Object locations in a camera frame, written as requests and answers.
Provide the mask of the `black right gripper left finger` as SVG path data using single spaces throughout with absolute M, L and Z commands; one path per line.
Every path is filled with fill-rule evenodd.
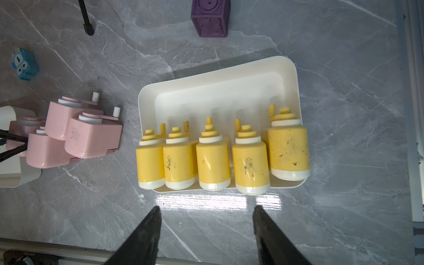
M 154 265 L 159 251 L 161 224 L 160 207 L 155 206 L 105 265 Z

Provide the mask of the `pink pencil sharpener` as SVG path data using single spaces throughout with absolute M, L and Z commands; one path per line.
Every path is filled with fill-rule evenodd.
M 83 112 L 68 123 L 65 151 L 80 159 L 105 156 L 118 150 L 123 126 L 118 123 L 120 108 L 113 115 Z
M 28 137 L 30 133 L 36 133 L 39 127 L 45 126 L 45 118 L 34 116 L 21 116 L 17 121 L 11 121 L 9 125 L 9 133 L 19 136 Z M 22 142 L 7 140 L 6 149 L 12 150 L 23 145 Z M 26 157 L 26 151 L 18 154 L 19 157 Z
M 83 112 L 103 115 L 104 111 L 97 109 L 99 93 L 93 92 L 91 100 L 75 99 L 62 96 L 56 102 L 51 101 L 45 122 L 45 132 L 48 136 L 65 141 L 71 118 L 77 118 Z
M 53 168 L 80 162 L 65 151 L 65 142 L 48 136 L 44 127 L 28 136 L 26 162 L 34 168 Z

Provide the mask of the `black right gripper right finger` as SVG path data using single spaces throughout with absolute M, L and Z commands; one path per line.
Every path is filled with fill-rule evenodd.
M 261 205 L 252 218 L 261 265 L 311 265 Z

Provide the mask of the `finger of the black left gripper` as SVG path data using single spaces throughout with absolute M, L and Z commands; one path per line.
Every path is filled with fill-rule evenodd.
M 27 143 L 28 138 L 25 136 L 15 135 L 6 130 L 0 130 L 1 143 L 5 144 L 8 140 Z
M 26 151 L 26 150 L 27 150 L 27 144 L 18 146 L 14 149 L 11 149 L 11 150 L 7 150 L 7 151 L 0 154 L 0 162 L 3 162 L 3 161 L 5 161 L 5 160 L 7 160 L 7 159 L 9 159 L 9 158 L 11 158 L 15 155 L 18 155 L 21 152 Z

